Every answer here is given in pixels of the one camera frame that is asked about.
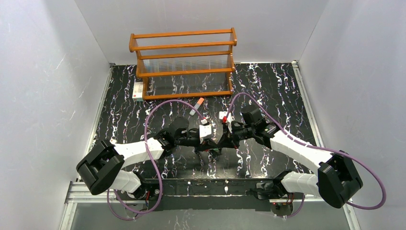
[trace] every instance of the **white wall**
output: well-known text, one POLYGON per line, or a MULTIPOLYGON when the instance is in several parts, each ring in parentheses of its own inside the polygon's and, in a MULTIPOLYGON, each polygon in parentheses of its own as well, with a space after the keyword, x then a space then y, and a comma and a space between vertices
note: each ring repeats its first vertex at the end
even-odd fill
POLYGON ((0 3, 0 229, 58 228, 108 72, 73 0, 0 3))
POLYGON ((134 34, 235 27, 234 61, 299 59, 327 0, 75 0, 109 62, 135 64, 134 34))
MULTIPOLYGON (((406 2, 330 1, 299 61, 326 146, 348 151, 386 185, 378 210, 356 210, 362 229, 406 226, 406 2)), ((381 191, 365 170, 354 197, 372 206, 381 191)))

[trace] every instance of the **small cardboard box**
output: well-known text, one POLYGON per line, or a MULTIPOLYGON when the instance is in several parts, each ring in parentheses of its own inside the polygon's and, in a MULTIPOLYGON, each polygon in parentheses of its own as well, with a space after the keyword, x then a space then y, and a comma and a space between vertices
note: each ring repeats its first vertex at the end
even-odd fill
POLYGON ((134 102, 143 102, 142 99, 142 90, 144 84, 142 82, 135 82, 134 83, 134 90, 133 90, 133 100, 134 102))

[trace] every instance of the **black and white marble pattern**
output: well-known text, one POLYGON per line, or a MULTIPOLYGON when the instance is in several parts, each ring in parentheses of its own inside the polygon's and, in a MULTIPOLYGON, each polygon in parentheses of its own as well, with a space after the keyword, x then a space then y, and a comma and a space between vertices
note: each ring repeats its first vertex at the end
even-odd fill
MULTIPOLYGON (((134 103, 131 97, 136 66, 115 66, 107 91, 94 142, 108 139, 116 143, 131 143, 144 140, 144 122, 149 112, 163 100, 134 103)), ((173 87, 188 89, 187 81, 176 78, 173 87)), ((234 94, 246 92, 254 96, 271 116, 295 136, 314 144, 315 140, 307 119, 306 110, 290 63, 236 64, 232 74, 234 94)), ((212 76, 206 76, 194 85, 210 85, 212 76)), ((184 98, 195 105, 199 98, 184 98)), ((199 111, 213 124, 215 140, 219 140, 222 127, 218 119, 220 111, 226 111, 231 96, 207 97, 199 111)), ((252 101, 240 97, 233 108, 232 116, 241 121, 241 107, 252 101)), ((198 116, 190 116, 190 109, 179 103, 169 103, 159 108, 150 120, 148 134, 153 136, 167 127, 177 116, 189 119, 189 128, 198 127, 198 116)), ((238 150, 223 149, 222 155, 213 159, 207 152, 196 155, 192 147, 178 147, 169 157, 158 161, 163 178, 179 179, 236 179, 274 178, 285 169, 309 172, 304 166, 286 155, 257 144, 254 140, 241 142, 238 150)), ((134 170, 145 178, 156 178, 150 161, 138 163, 134 170)))

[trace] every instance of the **wooden shelf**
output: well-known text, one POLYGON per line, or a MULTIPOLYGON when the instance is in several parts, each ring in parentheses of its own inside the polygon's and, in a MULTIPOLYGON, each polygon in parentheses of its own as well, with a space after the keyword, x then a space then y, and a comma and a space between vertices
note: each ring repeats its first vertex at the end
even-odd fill
POLYGON ((225 73, 229 90, 216 92, 193 92, 167 95, 145 95, 148 99, 167 99, 178 97, 231 95, 231 72, 235 70, 233 46, 237 45, 234 28, 226 30, 188 31, 160 34, 131 34, 129 49, 137 55, 136 76, 143 79, 144 89, 151 77, 176 75, 225 73), (198 47, 227 47, 227 50, 211 52, 191 52, 163 54, 160 50, 182 50, 198 47), (142 55, 141 52, 154 50, 153 55, 142 55))

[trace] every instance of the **wooden frame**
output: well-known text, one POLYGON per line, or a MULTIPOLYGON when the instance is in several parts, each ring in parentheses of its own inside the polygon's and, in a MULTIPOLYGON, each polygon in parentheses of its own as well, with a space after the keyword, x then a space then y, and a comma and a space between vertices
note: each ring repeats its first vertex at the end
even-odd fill
POLYGON ((168 98, 179 98, 179 97, 202 97, 202 96, 220 96, 220 95, 232 95, 233 86, 231 84, 231 72, 235 70, 234 60, 233 60, 233 46, 237 45, 237 36, 234 28, 226 30, 207 30, 207 31, 188 31, 188 32, 173 32, 173 33, 160 33, 160 34, 131 34, 129 49, 130 52, 135 52, 137 55, 137 69, 136 76, 143 79, 144 83, 144 100, 152 99, 168 99, 168 98), (179 43, 179 44, 164 44, 164 45, 148 45, 139 46, 138 39, 149 39, 149 38, 160 38, 160 37, 176 37, 176 36, 198 36, 198 35, 214 35, 214 34, 230 34, 230 39, 225 41, 209 41, 209 42, 190 42, 190 43, 179 43), (145 50, 160 50, 160 49, 182 49, 182 48, 193 48, 193 47, 205 47, 205 46, 228 46, 228 50, 224 51, 212 51, 212 52, 196 52, 196 53, 181 53, 181 54, 161 54, 161 55, 141 55, 141 51, 145 50), (158 70, 153 71, 152 68, 146 68, 146 65, 150 64, 150 60, 164 59, 163 61, 168 61, 173 58, 172 62, 176 60, 177 65, 181 63, 182 58, 198 58, 205 56, 226 56, 226 61, 219 61, 217 64, 212 64, 214 66, 211 68, 210 61, 208 61, 208 68, 199 69, 200 67, 196 65, 195 69, 182 70, 174 69, 173 71, 160 71, 159 62, 157 62, 158 70), (226 91, 217 92, 193 92, 193 93, 178 93, 178 94, 165 94, 165 95, 147 95, 147 85, 148 79, 150 77, 164 77, 164 76, 174 76, 174 75, 187 75, 187 74, 204 74, 204 73, 225 73, 226 81, 228 81, 229 89, 226 91))

